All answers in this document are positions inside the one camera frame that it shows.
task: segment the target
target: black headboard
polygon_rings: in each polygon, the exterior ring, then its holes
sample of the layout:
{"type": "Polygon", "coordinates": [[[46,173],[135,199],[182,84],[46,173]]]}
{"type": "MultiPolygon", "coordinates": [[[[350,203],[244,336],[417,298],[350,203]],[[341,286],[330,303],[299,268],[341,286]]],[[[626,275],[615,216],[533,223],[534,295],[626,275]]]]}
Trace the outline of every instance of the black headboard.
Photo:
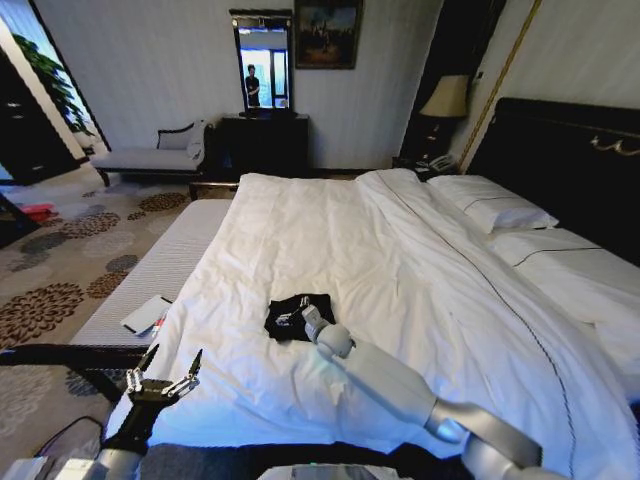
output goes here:
{"type": "Polygon", "coordinates": [[[640,266],[640,110],[502,98],[467,173],[640,266]]]}

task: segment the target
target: dresser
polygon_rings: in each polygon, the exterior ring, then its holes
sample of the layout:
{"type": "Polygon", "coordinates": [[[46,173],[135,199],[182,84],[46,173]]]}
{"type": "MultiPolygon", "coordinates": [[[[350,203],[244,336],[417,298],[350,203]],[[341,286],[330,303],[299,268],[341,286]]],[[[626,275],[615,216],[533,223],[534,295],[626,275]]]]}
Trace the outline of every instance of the dresser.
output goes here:
{"type": "Polygon", "coordinates": [[[245,173],[281,177],[308,175],[309,116],[261,113],[226,115],[207,133],[207,154],[215,152],[207,180],[238,181],[245,173]]]}

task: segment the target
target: picture frame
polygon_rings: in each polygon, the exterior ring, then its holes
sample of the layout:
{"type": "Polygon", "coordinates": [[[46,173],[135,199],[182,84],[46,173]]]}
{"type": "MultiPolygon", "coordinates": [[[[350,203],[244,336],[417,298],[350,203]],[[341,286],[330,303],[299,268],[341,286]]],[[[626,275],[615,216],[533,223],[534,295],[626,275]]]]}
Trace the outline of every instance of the picture frame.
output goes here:
{"type": "Polygon", "coordinates": [[[296,68],[355,68],[362,9],[363,0],[296,0],[296,68]]]}

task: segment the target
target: folded black shirt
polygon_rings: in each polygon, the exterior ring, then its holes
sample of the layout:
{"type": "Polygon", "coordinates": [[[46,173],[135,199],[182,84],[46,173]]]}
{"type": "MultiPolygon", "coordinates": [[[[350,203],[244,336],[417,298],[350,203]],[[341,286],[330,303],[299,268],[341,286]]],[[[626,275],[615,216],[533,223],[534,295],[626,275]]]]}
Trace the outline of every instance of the folded black shirt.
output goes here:
{"type": "Polygon", "coordinates": [[[304,331],[305,321],[302,311],[309,305],[314,305],[322,318],[335,324],[331,311],[331,297],[324,293],[300,293],[286,300],[272,300],[269,304],[269,316],[264,323],[264,328],[271,338],[282,342],[284,340],[302,340],[309,342],[309,337],[304,331]]]}

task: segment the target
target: lamp shade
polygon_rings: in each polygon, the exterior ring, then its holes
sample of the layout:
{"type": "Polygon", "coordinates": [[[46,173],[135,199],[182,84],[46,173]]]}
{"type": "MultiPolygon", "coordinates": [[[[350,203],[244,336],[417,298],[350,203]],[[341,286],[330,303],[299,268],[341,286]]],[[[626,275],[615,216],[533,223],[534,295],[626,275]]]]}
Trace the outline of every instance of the lamp shade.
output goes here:
{"type": "Polygon", "coordinates": [[[467,114],[468,75],[445,75],[420,110],[429,117],[464,117],[467,114]]]}

